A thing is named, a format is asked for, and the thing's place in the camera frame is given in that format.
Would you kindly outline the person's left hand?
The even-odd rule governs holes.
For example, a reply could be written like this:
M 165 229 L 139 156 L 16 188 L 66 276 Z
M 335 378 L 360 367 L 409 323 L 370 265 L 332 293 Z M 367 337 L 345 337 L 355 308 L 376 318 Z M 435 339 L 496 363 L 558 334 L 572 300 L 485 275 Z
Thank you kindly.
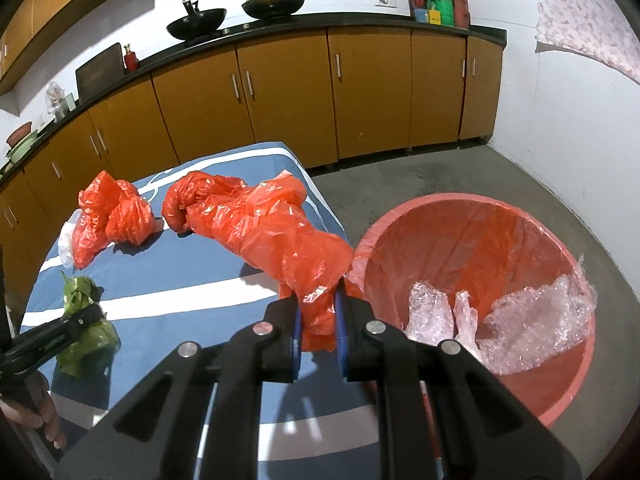
M 1 396 L 1 411 L 9 422 L 28 429 L 42 429 L 46 439 L 55 448 L 62 450 L 66 447 L 67 439 L 61 427 L 61 419 L 58 416 L 54 402 L 49 392 L 49 382 L 42 373 L 35 374 L 38 394 L 41 396 L 36 408 L 26 408 L 12 396 Z

